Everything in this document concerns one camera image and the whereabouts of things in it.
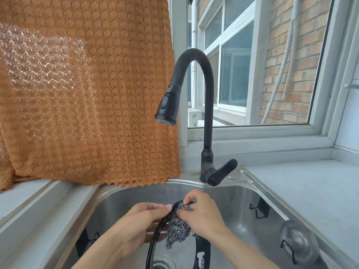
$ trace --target sink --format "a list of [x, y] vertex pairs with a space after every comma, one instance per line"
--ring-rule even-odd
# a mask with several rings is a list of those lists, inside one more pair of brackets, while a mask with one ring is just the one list
[[[75, 247], [77, 238], [83, 232], [84, 227], [88, 238], [96, 238], [107, 231], [119, 218], [139, 202], [155, 202], [172, 204], [182, 200], [186, 193], [198, 188], [208, 193], [218, 205], [222, 217], [229, 229], [243, 241], [253, 246], [268, 259], [283, 269], [332, 269], [340, 268], [332, 266], [328, 255], [321, 249], [321, 256], [314, 265], [294, 265], [292, 258], [280, 248], [279, 232], [281, 225], [288, 219], [285, 212], [280, 211], [253, 183], [246, 179], [242, 181], [230, 181], [225, 179], [216, 187], [195, 182], [197, 173], [187, 176], [187, 179], [170, 180], [164, 185], [151, 185], [137, 188], [120, 188], [119, 186], [103, 186], [95, 197], [96, 201], [90, 202], [84, 212], [79, 216], [72, 229], [70, 229], [62, 245], [66, 247], [61, 251], [60, 258], [53, 257], [56, 266], [52, 268], [70, 269], [78, 260], [78, 252]], [[269, 205], [267, 218], [256, 218], [254, 209], [249, 209], [250, 204], [257, 206], [259, 200]], [[195, 238], [190, 236], [182, 243], [174, 243], [172, 249], [165, 248], [165, 241], [159, 242], [155, 249], [154, 268], [157, 269], [188, 269], [193, 267], [195, 256]], [[144, 268], [149, 244], [143, 245], [130, 257], [122, 260], [118, 268]], [[212, 246], [211, 268], [233, 268], [225, 256]]]

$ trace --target black faucet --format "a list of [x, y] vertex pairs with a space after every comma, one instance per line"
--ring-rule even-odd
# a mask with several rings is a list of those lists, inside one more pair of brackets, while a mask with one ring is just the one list
[[213, 165], [212, 152], [212, 127], [213, 127], [213, 100], [214, 79], [211, 63], [207, 56], [199, 49], [191, 48], [183, 52], [174, 67], [171, 82], [166, 90], [155, 114], [157, 122], [173, 126], [177, 122], [178, 108], [180, 106], [180, 94], [187, 71], [192, 61], [200, 64], [205, 81], [206, 98], [204, 111], [204, 141], [201, 153], [201, 175], [200, 180], [210, 186], [217, 186], [222, 180], [237, 167], [237, 161], [231, 159], [218, 170]]

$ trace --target stainless steel sink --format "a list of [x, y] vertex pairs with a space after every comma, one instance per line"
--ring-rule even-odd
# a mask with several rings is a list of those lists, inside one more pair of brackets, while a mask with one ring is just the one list
[[[345, 260], [340, 260], [340, 255], [330, 252], [334, 251], [333, 248], [326, 245], [320, 237], [317, 238], [320, 243], [320, 258], [317, 262], [311, 266], [294, 265], [291, 257], [284, 249], [280, 248], [279, 231], [286, 220], [300, 220], [300, 217], [295, 216], [282, 202], [274, 198], [264, 188], [261, 188], [260, 184], [256, 185], [255, 181], [250, 180], [239, 172], [237, 176], [240, 179], [235, 181], [225, 179], [217, 187], [210, 187], [196, 182], [198, 176], [199, 173], [187, 173], [181, 176], [182, 179], [170, 180], [164, 185], [138, 188], [101, 187], [87, 204], [74, 226], [69, 230], [61, 247], [54, 253], [48, 267], [68, 269], [74, 265], [78, 260], [75, 243], [84, 227], [86, 227], [89, 238], [92, 239], [94, 236], [105, 233], [136, 203], [174, 203], [182, 200], [190, 190], [199, 188], [207, 192], [216, 201], [224, 221], [236, 236], [258, 249], [259, 252], [280, 268], [354, 268], [349, 265], [347, 267]], [[249, 207], [250, 204], [256, 206], [260, 198], [270, 206], [270, 209], [267, 218], [257, 219], [255, 211], [249, 209]], [[121, 261], [118, 268], [143, 268], [148, 246], [149, 244], [143, 245], [130, 257]], [[163, 269], [188, 269], [193, 266], [194, 255], [195, 239], [192, 236], [183, 243], [175, 243], [170, 250], [165, 248], [165, 242], [162, 241], [156, 246], [154, 264], [157, 263], [157, 268]], [[233, 268], [225, 256], [214, 247], [212, 247], [211, 251], [210, 267]]]

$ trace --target forearm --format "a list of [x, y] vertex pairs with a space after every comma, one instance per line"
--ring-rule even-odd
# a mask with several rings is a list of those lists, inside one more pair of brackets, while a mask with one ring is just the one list
[[83, 254], [72, 269], [112, 269], [121, 260], [121, 242], [109, 229]]
[[233, 235], [229, 230], [216, 235], [213, 245], [236, 269], [279, 269], [273, 262]]

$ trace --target person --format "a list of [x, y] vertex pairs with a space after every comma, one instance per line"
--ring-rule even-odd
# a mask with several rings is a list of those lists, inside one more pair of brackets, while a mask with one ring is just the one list
[[[186, 221], [196, 234], [219, 249], [236, 269], [279, 269], [254, 248], [240, 240], [227, 228], [221, 213], [210, 196], [200, 190], [190, 191], [183, 202], [192, 211], [178, 210], [178, 217]], [[150, 242], [155, 220], [166, 216], [172, 205], [138, 203], [106, 231], [78, 260], [72, 269], [115, 268], [121, 259], [129, 256], [144, 242]]]

